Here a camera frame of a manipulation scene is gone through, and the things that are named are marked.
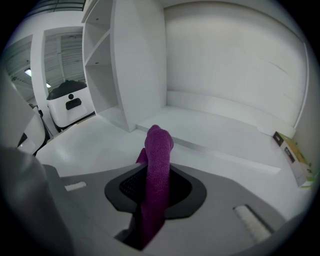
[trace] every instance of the cardboard box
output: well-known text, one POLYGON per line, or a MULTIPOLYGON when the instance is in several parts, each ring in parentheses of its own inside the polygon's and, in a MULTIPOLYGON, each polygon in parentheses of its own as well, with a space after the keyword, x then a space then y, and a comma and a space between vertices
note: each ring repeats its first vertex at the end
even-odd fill
POLYGON ((273 138, 283 150, 283 153, 291 166, 298 186, 301 188, 310 187, 315 179, 309 167, 309 163, 304 158, 295 142, 277 131, 273 135, 273 138))

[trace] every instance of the purple sock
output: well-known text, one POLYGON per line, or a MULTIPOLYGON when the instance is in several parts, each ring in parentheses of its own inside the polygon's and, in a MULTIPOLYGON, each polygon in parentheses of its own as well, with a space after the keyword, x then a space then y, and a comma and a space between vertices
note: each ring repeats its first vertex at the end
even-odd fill
POLYGON ((147 132, 137 163, 148 162, 145 198, 141 203, 143 247, 156 235, 165 221, 170 195, 170 153, 174 147, 170 134, 153 125, 147 132))

